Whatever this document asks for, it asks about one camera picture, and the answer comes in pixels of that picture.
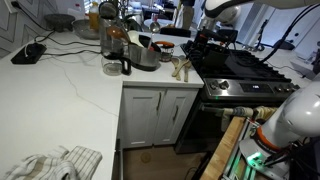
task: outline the window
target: window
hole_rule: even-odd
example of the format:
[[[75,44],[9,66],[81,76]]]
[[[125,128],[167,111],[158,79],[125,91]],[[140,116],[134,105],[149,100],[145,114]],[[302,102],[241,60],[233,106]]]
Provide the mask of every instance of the window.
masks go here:
[[[90,6],[91,6],[91,0],[84,0],[84,11],[85,11],[85,13],[89,13]]]

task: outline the green light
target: green light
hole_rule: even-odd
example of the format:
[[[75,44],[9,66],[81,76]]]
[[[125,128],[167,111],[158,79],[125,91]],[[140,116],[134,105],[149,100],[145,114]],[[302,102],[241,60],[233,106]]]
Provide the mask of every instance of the green light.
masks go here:
[[[261,156],[260,152],[256,152],[247,158],[248,162],[252,161],[254,158]]]

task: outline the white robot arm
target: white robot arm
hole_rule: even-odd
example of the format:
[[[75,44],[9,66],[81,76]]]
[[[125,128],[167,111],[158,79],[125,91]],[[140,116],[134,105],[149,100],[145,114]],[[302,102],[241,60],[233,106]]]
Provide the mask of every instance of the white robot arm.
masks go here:
[[[207,0],[205,17],[218,20],[221,13],[253,0]],[[320,0],[254,0],[279,9],[291,9],[320,3]],[[320,135],[320,74],[304,89],[294,92],[273,116],[249,138],[239,144],[249,166],[272,179],[285,179],[288,164],[265,165],[268,157],[300,137]]]
[[[205,16],[217,18],[225,9],[248,2],[259,2],[278,9],[292,9],[317,4],[320,0],[207,0]]]

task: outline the stainless steel oven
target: stainless steel oven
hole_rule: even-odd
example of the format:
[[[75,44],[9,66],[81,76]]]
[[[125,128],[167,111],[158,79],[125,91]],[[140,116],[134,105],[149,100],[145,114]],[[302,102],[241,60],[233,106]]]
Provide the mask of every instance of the stainless steel oven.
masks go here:
[[[214,152],[224,135],[221,130],[224,108],[279,107],[299,88],[291,83],[291,79],[260,63],[247,51],[230,50],[232,53],[224,65],[214,67],[204,61],[216,60],[209,55],[219,49],[217,45],[188,41],[181,48],[205,85],[199,91],[175,144],[176,153]]]
[[[224,132],[221,130],[224,108],[258,106],[279,107],[282,101],[257,100],[206,100],[202,98],[201,90],[189,112],[184,127],[175,144],[175,152],[197,153],[214,152],[219,145]]]

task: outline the backsplash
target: backsplash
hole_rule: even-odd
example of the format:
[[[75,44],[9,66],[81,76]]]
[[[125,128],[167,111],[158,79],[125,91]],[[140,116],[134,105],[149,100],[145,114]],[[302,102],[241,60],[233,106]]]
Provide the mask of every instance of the backsplash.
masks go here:
[[[46,27],[44,15],[58,12],[56,0],[18,0],[18,2],[42,27]],[[4,0],[0,0],[0,59],[41,33],[43,30],[22,11],[10,14]]]

